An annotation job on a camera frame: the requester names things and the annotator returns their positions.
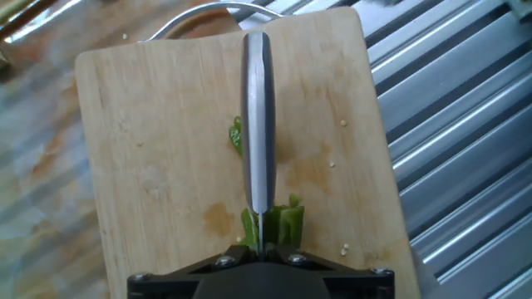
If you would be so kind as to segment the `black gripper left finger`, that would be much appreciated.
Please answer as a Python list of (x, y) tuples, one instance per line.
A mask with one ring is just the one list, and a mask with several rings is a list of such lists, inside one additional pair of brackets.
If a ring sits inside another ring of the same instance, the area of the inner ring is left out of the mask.
[(193, 298), (200, 282), (210, 274), (252, 262), (256, 254), (245, 245), (208, 257), (180, 270), (154, 274), (138, 272), (126, 280), (127, 299)]

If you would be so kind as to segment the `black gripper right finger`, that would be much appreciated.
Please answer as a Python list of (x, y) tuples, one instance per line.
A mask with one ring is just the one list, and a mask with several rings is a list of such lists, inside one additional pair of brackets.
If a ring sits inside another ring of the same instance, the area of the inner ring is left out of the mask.
[(395, 273), (388, 268), (355, 269), (303, 252), (292, 245), (269, 249), (268, 260), (317, 276), (334, 299), (395, 298)]

